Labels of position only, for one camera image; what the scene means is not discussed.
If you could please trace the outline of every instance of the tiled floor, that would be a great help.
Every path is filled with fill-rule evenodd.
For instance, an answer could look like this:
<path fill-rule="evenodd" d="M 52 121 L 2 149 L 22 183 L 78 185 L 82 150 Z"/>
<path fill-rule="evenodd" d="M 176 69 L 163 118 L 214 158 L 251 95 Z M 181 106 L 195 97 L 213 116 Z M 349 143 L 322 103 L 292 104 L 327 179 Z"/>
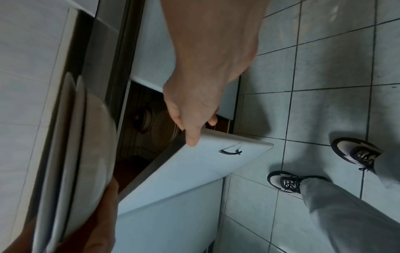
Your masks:
<path fill-rule="evenodd" d="M 400 0 L 272 0 L 234 132 L 272 150 L 225 179 L 217 252 L 333 252 L 271 171 L 327 175 L 400 222 L 400 194 L 337 157 L 340 136 L 400 143 Z"/>

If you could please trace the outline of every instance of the black drawer handle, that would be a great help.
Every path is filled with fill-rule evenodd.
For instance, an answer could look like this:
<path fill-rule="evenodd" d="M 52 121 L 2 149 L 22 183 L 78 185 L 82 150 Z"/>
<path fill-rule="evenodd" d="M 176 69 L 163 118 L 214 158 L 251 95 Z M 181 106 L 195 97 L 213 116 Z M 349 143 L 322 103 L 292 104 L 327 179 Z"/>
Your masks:
<path fill-rule="evenodd" d="M 240 155 L 242 153 L 242 151 L 239 151 L 238 149 L 236 150 L 236 153 L 226 152 L 223 149 L 221 149 L 218 152 L 220 152 L 221 154 L 224 154 L 224 155 Z"/>

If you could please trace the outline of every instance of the black sneaker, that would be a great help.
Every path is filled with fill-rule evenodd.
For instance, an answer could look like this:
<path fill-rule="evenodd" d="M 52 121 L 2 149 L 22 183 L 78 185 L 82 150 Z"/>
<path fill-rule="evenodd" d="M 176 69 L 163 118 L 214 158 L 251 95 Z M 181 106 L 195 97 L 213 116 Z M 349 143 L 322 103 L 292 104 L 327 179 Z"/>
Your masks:
<path fill-rule="evenodd" d="M 329 178 L 322 176 L 297 176 L 286 171 L 271 172 L 267 180 L 275 188 L 285 193 L 289 193 L 296 197 L 301 198 L 300 183 L 307 178 L 318 178 L 327 182 L 332 182 Z"/>
<path fill-rule="evenodd" d="M 365 140 L 338 138 L 331 143 L 333 151 L 344 160 L 361 166 L 359 170 L 375 173 L 375 159 L 383 153 L 377 146 Z"/>

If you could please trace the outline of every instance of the open drawer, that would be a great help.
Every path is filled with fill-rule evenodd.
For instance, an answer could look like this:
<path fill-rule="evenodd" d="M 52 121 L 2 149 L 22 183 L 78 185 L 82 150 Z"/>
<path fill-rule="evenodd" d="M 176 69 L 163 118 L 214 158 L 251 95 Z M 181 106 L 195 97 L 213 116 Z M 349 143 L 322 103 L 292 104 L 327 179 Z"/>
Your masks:
<path fill-rule="evenodd" d="M 162 108 L 161 93 L 131 82 L 120 129 L 114 176 L 120 183 L 118 214 L 225 177 L 273 144 L 204 128 L 195 147 L 184 134 L 160 149 L 151 131 L 140 133 L 132 115 L 141 106 Z"/>

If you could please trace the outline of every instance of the grey pants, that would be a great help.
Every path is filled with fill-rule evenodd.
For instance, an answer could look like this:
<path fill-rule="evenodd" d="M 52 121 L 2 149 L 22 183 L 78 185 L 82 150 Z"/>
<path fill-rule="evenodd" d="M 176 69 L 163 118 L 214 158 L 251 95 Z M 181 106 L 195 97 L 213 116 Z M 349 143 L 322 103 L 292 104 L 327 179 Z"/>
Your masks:
<path fill-rule="evenodd" d="M 385 187 L 399 191 L 400 148 L 381 154 L 374 169 Z M 309 178 L 300 185 L 311 219 L 339 253 L 400 252 L 400 223 L 343 188 Z"/>

